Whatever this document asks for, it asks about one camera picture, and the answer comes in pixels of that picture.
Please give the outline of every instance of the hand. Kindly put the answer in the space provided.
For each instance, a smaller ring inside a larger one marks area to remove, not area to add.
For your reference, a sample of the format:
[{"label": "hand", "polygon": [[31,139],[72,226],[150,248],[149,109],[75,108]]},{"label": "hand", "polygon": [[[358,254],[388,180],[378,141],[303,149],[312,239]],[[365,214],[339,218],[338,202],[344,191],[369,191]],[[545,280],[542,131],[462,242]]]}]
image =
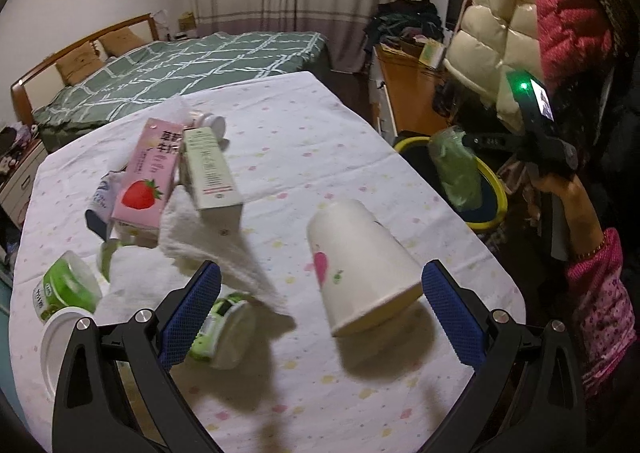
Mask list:
[{"label": "hand", "polygon": [[604,240],[604,233],[578,176],[574,175],[571,180],[567,180],[549,173],[542,178],[532,179],[531,183],[543,193],[552,193],[562,200],[574,254],[585,255],[597,249]]}]

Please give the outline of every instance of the pillow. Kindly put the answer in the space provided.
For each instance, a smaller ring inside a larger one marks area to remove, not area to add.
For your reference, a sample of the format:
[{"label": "pillow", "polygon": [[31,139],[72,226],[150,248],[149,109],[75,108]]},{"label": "pillow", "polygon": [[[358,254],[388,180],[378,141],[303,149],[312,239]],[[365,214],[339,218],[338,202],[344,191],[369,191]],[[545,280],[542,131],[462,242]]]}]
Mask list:
[{"label": "pillow", "polygon": [[89,42],[56,61],[56,68],[60,72],[62,80],[71,86],[84,81],[102,67],[104,67],[104,63],[100,61],[94,47]]},{"label": "pillow", "polygon": [[145,41],[136,36],[129,27],[114,30],[98,38],[110,56],[120,57],[134,48],[146,45]]}]

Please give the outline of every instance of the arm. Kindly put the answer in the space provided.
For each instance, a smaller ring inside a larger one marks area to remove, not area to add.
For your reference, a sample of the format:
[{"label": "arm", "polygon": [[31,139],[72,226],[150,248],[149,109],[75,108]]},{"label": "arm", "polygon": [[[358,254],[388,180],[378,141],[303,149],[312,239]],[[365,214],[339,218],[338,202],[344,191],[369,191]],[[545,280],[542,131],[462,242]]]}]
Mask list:
[{"label": "arm", "polygon": [[588,398],[598,392],[636,341],[634,312],[620,280],[620,238],[615,229],[602,231],[577,176],[569,182],[548,175],[534,186],[562,199],[571,246],[577,256],[575,263],[567,268],[566,277],[577,301],[572,319],[586,351],[582,382]]}]

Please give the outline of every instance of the strawberry milk carton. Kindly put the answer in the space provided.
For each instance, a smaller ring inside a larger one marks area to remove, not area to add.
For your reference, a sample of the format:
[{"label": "strawberry milk carton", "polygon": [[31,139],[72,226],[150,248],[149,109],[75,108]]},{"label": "strawberry milk carton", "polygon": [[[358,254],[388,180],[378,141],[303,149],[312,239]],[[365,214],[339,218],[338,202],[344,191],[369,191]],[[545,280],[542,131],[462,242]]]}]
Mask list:
[{"label": "strawberry milk carton", "polygon": [[134,237],[158,236],[160,215],[174,185],[182,126],[150,118],[129,159],[111,218]]}]

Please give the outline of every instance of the wooden desk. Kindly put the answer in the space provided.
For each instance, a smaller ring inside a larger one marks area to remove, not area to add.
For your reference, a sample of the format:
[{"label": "wooden desk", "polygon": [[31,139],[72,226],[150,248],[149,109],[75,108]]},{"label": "wooden desk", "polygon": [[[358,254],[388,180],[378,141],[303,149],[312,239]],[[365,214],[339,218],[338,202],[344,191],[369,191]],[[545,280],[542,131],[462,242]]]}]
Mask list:
[{"label": "wooden desk", "polygon": [[447,121],[431,108],[442,74],[416,58],[389,54],[379,47],[369,75],[369,101],[374,127],[389,143],[402,130],[432,135],[447,128]]}]

